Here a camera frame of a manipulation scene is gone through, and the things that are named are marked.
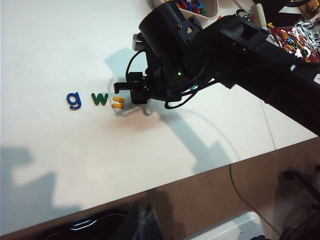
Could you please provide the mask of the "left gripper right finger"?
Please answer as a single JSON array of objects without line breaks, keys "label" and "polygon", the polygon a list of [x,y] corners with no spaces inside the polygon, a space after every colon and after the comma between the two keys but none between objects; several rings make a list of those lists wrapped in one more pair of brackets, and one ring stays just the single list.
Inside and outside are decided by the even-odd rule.
[{"label": "left gripper right finger", "polygon": [[148,204],[142,215],[142,239],[163,240],[163,233],[158,223],[158,217],[153,207]]}]

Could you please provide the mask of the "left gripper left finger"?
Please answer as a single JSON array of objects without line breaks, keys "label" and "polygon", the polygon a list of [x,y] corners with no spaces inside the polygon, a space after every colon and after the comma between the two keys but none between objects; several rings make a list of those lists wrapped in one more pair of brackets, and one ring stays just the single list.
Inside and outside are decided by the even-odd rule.
[{"label": "left gripper left finger", "polygon": [[129,214],[125,217],[119,226],[116,239],[117,240],[138,240],[140,238],[142,213],[140,204],[135,203]]}]

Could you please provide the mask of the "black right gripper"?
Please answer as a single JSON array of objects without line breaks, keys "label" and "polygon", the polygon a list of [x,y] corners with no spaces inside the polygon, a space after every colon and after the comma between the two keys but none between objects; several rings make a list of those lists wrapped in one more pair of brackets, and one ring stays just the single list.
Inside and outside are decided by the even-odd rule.
[{"label": "black right gripper", "polygon": [[125,82],[113,84],[114,93],[129,91],[131,102],[134,105],[145,105],[148,100],[175,100],[175,93],[169,89],[160,67],[150,74],[131,71],[125,74]]}]

